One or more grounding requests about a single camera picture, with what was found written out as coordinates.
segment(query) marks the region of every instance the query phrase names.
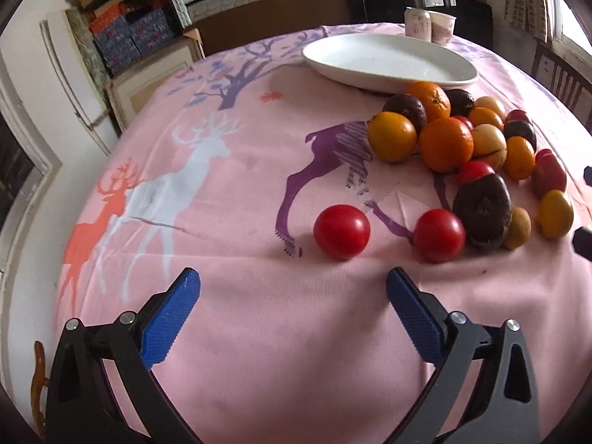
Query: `pile of fruit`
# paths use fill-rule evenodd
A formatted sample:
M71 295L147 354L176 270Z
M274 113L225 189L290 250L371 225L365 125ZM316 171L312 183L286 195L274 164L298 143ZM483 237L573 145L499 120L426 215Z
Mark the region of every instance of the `pile of fruit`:
M434 83L415 82L368 122L368 141L386 162L400 163L418 147L432 171L456 173L459 187L452 211L428 211L413 231L413 246L430 262L454 259L466 243L491 251L514 250L528 241L531 218L512 205L501 173L514 181L531 180L540 200L536 228L543 237L561 238L571 229L574 211L564 193L567 176L562 163L550 149L537 153L535 130L524 111L506 114L494 97L475 100L465 90L445 91ZM350 259L368 243L370 225L363 212L338 205L321 213L314 236L329 255ZM348 241L354 244L341 248Z

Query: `wall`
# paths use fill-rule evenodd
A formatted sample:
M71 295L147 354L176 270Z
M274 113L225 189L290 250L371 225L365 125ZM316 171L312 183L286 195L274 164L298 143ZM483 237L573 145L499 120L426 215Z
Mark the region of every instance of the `wall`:
M63 164L27 235L10 302L8 391L13 391L17 408L29 422L33 343L40 340L53 354L53 305L61 257L107 161L76 118L41 37L39 23L45 15L66 7L64 0L24 0L0 37L0 51L25 110Z
M505 0L487 0L493 12L494 50L510 63L530 74L537 40L504 20Z

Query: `pink tablecloth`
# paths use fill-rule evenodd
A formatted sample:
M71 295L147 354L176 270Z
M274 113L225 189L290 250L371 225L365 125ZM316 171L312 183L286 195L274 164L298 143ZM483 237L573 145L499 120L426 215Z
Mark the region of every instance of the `pink tablecloth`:
M154 372L202 440L378 443L430 373L387 302L386 274L399 265L473 322L519 320L548 433L592 364L592 277L571 236L535 233L513 253L416 261L401 235L452 201L454 179L434 181L418 157L398 166L372 158L364 122L385 99L328 80L301 57L326 36L402 31L315 29L213 55L171 78L122 137L82 212L64 257L56 329L72 316L112 322L192 267L201 298ZM590 135L508 62L460 38L451 49L478 68L475 97L529 112L539 147L552 147L569 171L574 228L590 223L582 182ZM526 183L508 187L534 217ZM356 205L371 221L369 246L351 262L330 261L311 236L333 204Z

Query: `metal screw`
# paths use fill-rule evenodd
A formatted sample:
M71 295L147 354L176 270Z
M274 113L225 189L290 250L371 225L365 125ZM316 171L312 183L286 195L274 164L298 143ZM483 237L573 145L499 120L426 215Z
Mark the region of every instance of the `metal screw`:
M70 319L68 322L66 322L66 329L76 330L76 328L78 328L78 324L80 324L78 319Z
M510 319L505 323L505 325L512 332L516 332L517 330L520 330L520 323L517 320Z
M121 314L119 316L119 322L121 322L122 324L128 326L129 324L131 324L132 322L134 322L135 320L135 313L133 312L124 312L123 314Z
M450 314L450 320L455 324L464 324L467 322L467 316L462 312L453 312Z

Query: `white oval plate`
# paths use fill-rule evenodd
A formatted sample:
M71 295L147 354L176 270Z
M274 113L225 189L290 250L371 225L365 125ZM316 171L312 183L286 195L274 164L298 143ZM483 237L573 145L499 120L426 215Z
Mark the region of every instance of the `white oval plate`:
M475 66L459 54L401 35L337 35L308 44L302 55L331 80L386 93L403 92L418 80L463 88L479 76Z

